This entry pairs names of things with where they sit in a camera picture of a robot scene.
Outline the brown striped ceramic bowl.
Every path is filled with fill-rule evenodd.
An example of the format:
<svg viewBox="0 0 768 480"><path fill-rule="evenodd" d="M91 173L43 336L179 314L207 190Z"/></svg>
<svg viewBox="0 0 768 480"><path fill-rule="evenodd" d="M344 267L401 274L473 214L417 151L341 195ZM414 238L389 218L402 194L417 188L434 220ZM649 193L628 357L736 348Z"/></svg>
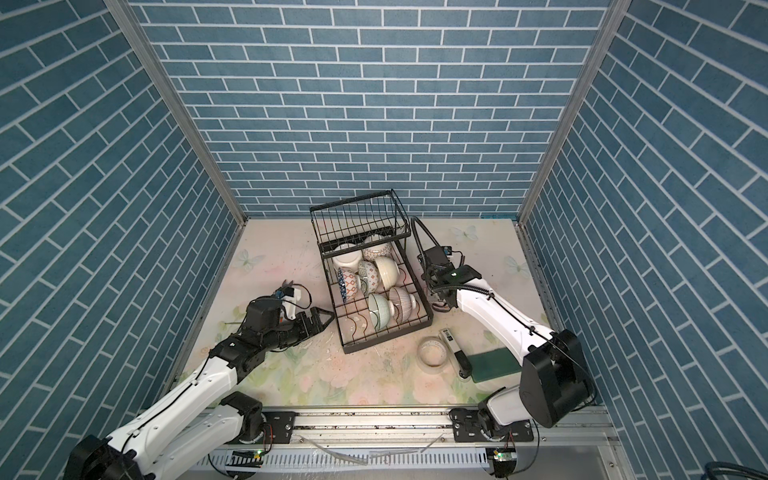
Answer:
<svg viewBox="0 0 768 480"><path fill-rule="evenodd" d="M388 298L395 307L395 320L398 324L404 324L420 312L420 305L416 296L409 293L403 287L392 287L388 291Z"/></svg>

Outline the cream ceramic bowl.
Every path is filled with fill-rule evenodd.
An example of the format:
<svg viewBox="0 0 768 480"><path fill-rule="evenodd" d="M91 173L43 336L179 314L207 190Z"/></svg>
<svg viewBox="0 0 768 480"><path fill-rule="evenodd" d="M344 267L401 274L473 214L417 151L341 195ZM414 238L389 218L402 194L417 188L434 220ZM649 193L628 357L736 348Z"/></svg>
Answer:
<svg viewBox="0 0 768 480"><path fill-rule="evenodd" d="M374 263L379 271L381 284L384 290L389 290L398 284L400 280L400 268L393 259L386 256L379 256L374 259Z"/></svg>

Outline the green rimmed striped bowl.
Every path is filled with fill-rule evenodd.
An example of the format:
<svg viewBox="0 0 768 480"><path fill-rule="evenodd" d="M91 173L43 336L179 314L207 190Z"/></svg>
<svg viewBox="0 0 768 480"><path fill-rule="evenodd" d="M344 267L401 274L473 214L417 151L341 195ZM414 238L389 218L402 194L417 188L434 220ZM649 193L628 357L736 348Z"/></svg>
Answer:
<svg viewBox="0 0 768 480"><path fill-rule="evenodd" d="M361 282L360 289L364 295L375 293L381 284L379 270L371 261L362 260L359 262L358 277Z"/></svg>

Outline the blue floral patterned bowl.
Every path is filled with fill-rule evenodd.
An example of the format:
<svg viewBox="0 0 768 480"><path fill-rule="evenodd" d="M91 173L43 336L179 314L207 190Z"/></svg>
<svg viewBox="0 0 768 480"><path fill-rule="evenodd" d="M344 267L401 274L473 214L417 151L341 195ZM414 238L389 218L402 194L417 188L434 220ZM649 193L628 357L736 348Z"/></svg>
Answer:
<svg viewBox="0 0 768 480"><path fill-rule="evenodd" d="M342 268L337 271L337 284L344 303L354 300L356 295L362 292L362 280L359 275L348 269Z"/></svg>

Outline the plain white ceramic bowl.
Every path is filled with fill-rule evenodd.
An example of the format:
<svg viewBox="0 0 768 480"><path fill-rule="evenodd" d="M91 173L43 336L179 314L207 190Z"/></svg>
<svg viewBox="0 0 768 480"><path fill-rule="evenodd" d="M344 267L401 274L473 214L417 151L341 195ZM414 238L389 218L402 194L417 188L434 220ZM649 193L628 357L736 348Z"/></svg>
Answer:
<svg viewBox="0 0 768 480"><path fill-rule="evenodd" d="M355 244L342 243L332 253L331 262L336 272L358 272L359 264L363 260L363 254Z"/></svg>

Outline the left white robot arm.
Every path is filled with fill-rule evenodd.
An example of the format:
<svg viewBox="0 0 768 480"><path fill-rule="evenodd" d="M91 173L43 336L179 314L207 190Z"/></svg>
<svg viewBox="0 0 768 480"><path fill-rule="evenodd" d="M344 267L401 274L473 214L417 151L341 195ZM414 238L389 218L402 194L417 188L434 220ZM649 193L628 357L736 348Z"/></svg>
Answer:
<svg viewBox="0 0 768 480"><path fill-rule="evenodd" d="M282 352L324 332L332 311L300 305L302 286L287 282L252 300L238 329L203 363L143 413L72 450L67 479L176 479L202 457L235 442L269 449L274 429L262 403L237 390L267 353Z"/></svg>

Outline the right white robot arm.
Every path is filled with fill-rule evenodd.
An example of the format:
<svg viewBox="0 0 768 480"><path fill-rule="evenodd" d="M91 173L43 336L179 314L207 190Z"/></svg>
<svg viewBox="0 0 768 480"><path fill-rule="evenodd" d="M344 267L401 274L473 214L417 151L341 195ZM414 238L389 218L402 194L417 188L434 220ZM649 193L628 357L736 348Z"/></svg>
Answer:
<svg viewBox="0 0 768 480"><path fill-rule="evenodd" d="M434 246L418 254L429 292L448 307L479 320L521 366L516 387L502 388L478 405L483 433L499 439L520 421L551 428L589 404L596 387L577 336L567 329L555 331L525 315L473 267L456 267L447 251Z"/></svg>

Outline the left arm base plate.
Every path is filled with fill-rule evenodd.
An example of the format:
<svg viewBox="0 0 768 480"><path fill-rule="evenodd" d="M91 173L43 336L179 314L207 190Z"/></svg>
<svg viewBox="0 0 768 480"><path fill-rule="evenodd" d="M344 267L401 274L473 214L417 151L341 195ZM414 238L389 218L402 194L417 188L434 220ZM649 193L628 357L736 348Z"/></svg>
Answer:
<svg viewBox="0 0 768 480"><path fill-rule="evenodd" d="M263 426L265 445L287 445L291 442L297 413L295 411L265 411Z"/></svg>

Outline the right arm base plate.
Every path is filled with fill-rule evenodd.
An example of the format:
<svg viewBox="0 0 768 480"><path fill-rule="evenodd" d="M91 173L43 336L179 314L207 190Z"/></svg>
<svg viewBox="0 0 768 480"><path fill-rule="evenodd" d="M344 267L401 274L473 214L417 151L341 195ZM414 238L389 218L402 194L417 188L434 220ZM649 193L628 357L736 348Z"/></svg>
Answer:
<svg viewBox="0 0 768 480"><path fill-rule="evenodd" d="M453 408L448 413L456 443L531 442L534 440L529 421L499 426L489 414L475 408Z"/></svg>

